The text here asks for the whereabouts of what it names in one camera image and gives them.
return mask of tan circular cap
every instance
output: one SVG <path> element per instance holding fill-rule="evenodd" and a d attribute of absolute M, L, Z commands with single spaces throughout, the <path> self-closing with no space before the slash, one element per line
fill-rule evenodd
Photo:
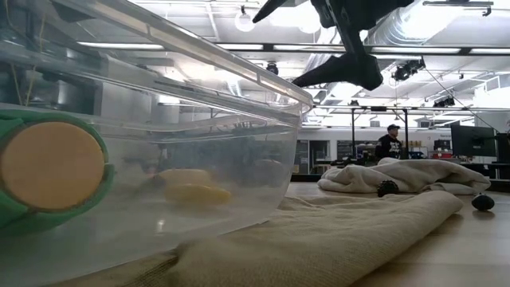
<path fill-rule="evenodd" d="M 24 204 L 65 210 L 81 204 L 104 172 L 100 145 L 72 124 L 48 122 L 19 132 L 0 155 L 4 187 Z"/>

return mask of white towel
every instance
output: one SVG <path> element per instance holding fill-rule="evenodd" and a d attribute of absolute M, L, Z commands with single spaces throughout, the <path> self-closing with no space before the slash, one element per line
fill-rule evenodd
<path fill-rule="evenodd" d="M 375 167 L 348 166 L 327 171 L 318 182 L 325 191 L 374 193 L 383 180 L 393 180 L 400 192 L 448 191 L 474 195 L 491 183 L 482 174 L 436 159 L 382 159 Z"/>

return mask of clear plastic container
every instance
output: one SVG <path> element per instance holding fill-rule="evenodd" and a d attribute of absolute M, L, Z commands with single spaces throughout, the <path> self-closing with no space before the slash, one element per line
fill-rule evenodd
<path fill-rule="evenodd" d="M 0 286 L 50 284 L 171 250 L 263 222 L 281 202 L 312 106 L 306 92 L 128 1 L 7 3 L 0 119 L 17 110 L 82 120 L 104 141 L 102 181 L 112 185 L 61 225 L 3 234 Z M 33 140 L 26 153 L 49 152 L 43 145 Z M 0 195 L 16 201 L 6 173 Z M 60 212 L 32 206 L 6 218 L 2 208 L 0 234 Z"/>

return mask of ceiling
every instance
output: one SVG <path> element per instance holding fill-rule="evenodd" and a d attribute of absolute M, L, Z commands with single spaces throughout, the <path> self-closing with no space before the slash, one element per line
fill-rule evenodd
<path fill-rule="evenodd" d="M 339 37 L 331 39 L 331 35 L 324 40 L 327 33 L 325 29 L 316 30 L 316 28 L 306 29 L 304 27 L 315 27 L 313 24 L 314 21 L 316 22 L 316 18 L 309 16 L 309 11 L 299 8 L 304 7 L 301 4 L 303 1 L 291 2 L 289 7 L 281 8 L 282 12 L 280 14 L 257 23 L 249 32 L 242 31 L 251 27 L 246 28 L 244 26 L 247 22 L 246 19 L 243 18 L 244 16 L 239 17 L 241 6 L 245 7 L 247 14 L 254 15 L 263 4 L 262 2 L 230 0 L 131 1 L 212 42 L 340 43 Z M 492 14 L 488 17 L 482 16 L 485 8 L 456 9 L 454 11 L 455 17 L 450 17 L 452 11 L 439 10 L 440 7 L 434 7 L 432 10 L 427 7 L 423 8 L 422 1 L 416 0 L 417 9 L 410 12 L 413 15 L 408 18 L 411 23 L 408 23 L 409 25 L 406 28 L 408 32 L 410 31 L 410 35 L 413 33 L 420 35 L 421 42 L 419 42 L 419 45 L 510 47 L 510 33 L 508 33 L 510 30 L 510 2 L 507 0 L 493 1 L 495 5 L 492 7 Z M 297 11 L 297 16 L 292 16 L 294 13 L 292 11 Z M 387 22 L 380 22 L 380 26 L 368 31 L 365 35 L 367 37 L 365 44 L 372 44 L 371 41 L 379 44 L 382 39 L 381 30 L 385 32 L 383 30 L 387 28 L 385 28 L 385 25 L 391 25 L 392 17 L 396 16 L 390 15 L 388 19 L 384 20 Z M 435 30 L 433 31 L 433 28 L 431 28 L 431 31 L 425 31 L 423 27 L 428 26 Z M 97 33 L 110 42 L 143 41 L 142 38 L 136 38 L 134 34 L 117 33 L 115 30 L 112 30 L 110 34 L 104 30 L 98 30 Z M 409 45 L 409 43 L 416 44 L 417 42 L 410 41 L 403 45 Z M 163 53 L 153 52 L 150 56 L 159 57 Z M 298 77 L 307 67 L 309 69 L 313 68 L 313 66 L 310 67 L 310 63 L 312 63 L 312 58 L 316 57 L 309 53 L 237 52 L 237 54 L 264 67 L 268 62 L 274 61 L 280 70 L 280 77 L 288 79 Z M 424 60 L 428 71 L 422 70 L 409 80 L 400 83 L 395 83 L 391 78 L 391 74 L 395 71 L 396 65 L 403 63 L 404 60 L 381 61 L 384 82 L 379 88 L 374 91 L 367 91 L 361 88 L 348 87 L 347 85 L 329 86 L 324 89 L 327 96 L 321 99 L 320 103 L 345 105 L 349 100 L 358 99 L 366 105 L 431 106 L 434 99 L 440 99 L 441 96 L 448 95 L 445 88 L 451 88 L 450 92 L 454 92 L 455 96 L 467 105 L 473 102 L 476 87 L 485 85 L 487 81 L 500 74 L 510 73 L 509 57 L 427 56 L 424 57 Z M 257 89 L 256 86 L 243 81 L 240 85 L 243 89 Z M 319 91 L 320 89 L 310 90 L 314 95 Z"/>

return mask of black cap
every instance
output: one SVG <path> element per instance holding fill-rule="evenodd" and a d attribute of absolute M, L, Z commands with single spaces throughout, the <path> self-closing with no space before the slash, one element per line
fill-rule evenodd
<path fill-rule="evenodd" d="M 389 127 L 388 127 L 388 131 L 391 131 L 392 129 L 400 129 L 400 127 L 396 124 L 391 124 Z"/>

